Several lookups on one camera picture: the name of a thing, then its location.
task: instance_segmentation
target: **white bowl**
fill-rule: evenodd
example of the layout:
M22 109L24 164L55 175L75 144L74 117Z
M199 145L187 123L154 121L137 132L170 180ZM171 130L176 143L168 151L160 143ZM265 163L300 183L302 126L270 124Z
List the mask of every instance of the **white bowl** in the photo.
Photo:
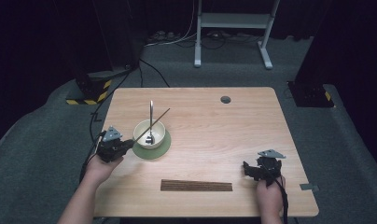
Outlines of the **white bowl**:
M150 119L143 120L138 125L136 125L135 130L133 131L133 138L136 139L141 135L148 127L150 127ZM148 130L138 141L137 143L146 149L154 149L161 145L165 137L165 126L157 121L152 127L152 134L154 136L154 144L146 143L147 137L150 135L150 130Z

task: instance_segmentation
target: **green coaster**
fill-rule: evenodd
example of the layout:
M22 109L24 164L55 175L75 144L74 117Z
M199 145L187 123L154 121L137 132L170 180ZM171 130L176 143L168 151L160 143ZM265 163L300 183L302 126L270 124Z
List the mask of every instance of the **green coaster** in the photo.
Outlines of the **green coaster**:
M171 135L165 130L164 140L161 145L155 149L146 149L135 143L133 145L133 153L139 158L145 160L154 160L165 154L171 146Z

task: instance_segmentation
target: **black and yellow hazard tape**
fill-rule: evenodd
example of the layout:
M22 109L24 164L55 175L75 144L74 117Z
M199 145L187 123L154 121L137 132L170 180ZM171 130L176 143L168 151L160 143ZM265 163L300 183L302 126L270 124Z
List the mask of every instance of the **black and yellow hazard tape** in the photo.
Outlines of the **black and yellow hazard tape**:
M112 83L112 80L108 80L105 82L104 86L100 89L99 94L95 99L67 99L66 102L69 105L97 105L100 104L107 96L107 92L109 90L110 84Z

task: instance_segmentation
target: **light wood tabletop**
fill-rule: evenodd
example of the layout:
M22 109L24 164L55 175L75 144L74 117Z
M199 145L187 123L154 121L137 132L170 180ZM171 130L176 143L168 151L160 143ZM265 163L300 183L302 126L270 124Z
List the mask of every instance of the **light wood tabletop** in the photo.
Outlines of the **light wood tabletop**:
M112 125L122 140L133 138L135 126L149 118L150 100L154 119L171 108L160 119L171 146L154 160L129 150L97 190L97 217L258 217L257 182L244 175L243 161L257 166L258 152L268 149L286 156L288 215L317 215L313 193L300 188L308 180L273 89L117 89L104 130ZM232 191L161 191L162 179L232 183Z

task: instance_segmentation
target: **person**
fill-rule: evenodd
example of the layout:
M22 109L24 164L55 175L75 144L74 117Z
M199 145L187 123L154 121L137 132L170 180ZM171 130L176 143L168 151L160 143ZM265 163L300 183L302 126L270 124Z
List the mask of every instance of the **person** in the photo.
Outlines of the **person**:
M95 208L95 193L99 186L112 174L113 170L124 160L123 157L106 163L98 155L91 157L86 173L76 192L58 220L59 224L92 223ZM285 178L277 178L285 186ZM282 223L279 212L283 207L279 186L274 182L269 187L265 180L260 180L256 188L258 207L262 224Z
M104 162L98 155L91 157L86 173L77 190L58 220L58 223L92 223L95 209L95 193L99 186L110 177L113 170L124 160L123 157Z

